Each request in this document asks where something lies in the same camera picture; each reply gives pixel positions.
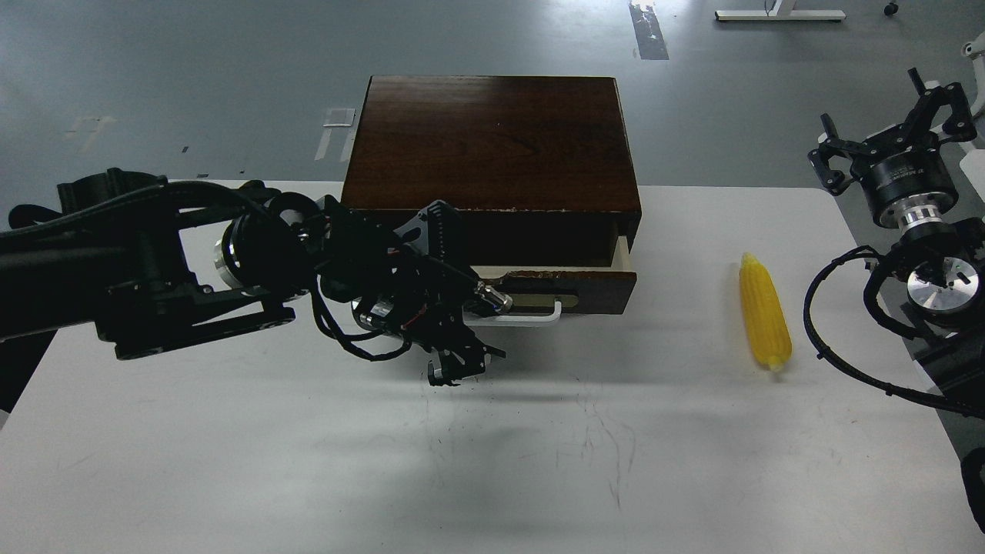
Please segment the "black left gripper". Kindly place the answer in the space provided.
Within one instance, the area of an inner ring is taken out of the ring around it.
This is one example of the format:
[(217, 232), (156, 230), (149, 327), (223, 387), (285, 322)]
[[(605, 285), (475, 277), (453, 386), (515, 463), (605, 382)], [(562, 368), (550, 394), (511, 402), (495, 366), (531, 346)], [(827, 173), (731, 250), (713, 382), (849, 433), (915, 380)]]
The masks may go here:
[(472, 270), (459, 212), (446, 201), (433, 201), (395, 234), (398, 243), (387, 253), (383, 285), (352, 302), (356, 323), (439, 351), (428, 361), (428, 383), (435, 387), (458, 386), (482, 375), (486, 362), (504, 360), (506, 351), (482, 342), (463, 323), (464, 312), (480, 318), (505, 315), (513, 298)]

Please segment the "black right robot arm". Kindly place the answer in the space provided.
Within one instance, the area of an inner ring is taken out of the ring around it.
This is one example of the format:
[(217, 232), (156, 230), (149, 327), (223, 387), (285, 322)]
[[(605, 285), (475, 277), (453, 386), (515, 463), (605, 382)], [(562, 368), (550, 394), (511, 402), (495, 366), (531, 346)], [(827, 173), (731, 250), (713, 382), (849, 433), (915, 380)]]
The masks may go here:
[[(980, 116), (960, 83), (927, 81), (911, 68), (916, 102), (900, 123), (866, 138), (840, 135), (822, 115), (809, 151), (820, 185), (840, 196), (857, 185), (872, 223), (897, 232), (886, 250), (860, 245), (828, 262), (803, 300), (806, 336), (816, 357), (842, 374), (939, 413), (983, 420), (983, 149)], [(863, 260), (862, 303), (870, 318), (917, 347), (914, 361), (929, 392), (855, 367), (820, 336), (813, 302), (834, 270)]]

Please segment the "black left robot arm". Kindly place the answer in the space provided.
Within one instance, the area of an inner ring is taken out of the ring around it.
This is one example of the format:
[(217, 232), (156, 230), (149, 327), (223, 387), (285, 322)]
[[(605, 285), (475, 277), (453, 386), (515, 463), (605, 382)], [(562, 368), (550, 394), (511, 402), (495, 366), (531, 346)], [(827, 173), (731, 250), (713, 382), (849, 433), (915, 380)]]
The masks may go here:
[(289, 323), (302, 297), (317, 329), (362, 360), (437, 354), (433, 386), (506, 357), (464, 315), (503, 315), (513, 299), (472, 270), (443, 200), (392, 230), (261, 180), (232, 189), (111, 168), (58, 195), (58, 211), (14, 207), (2, 233), (4, 414), (59, 329), (90, 322), (117, 359), (136, 360)]

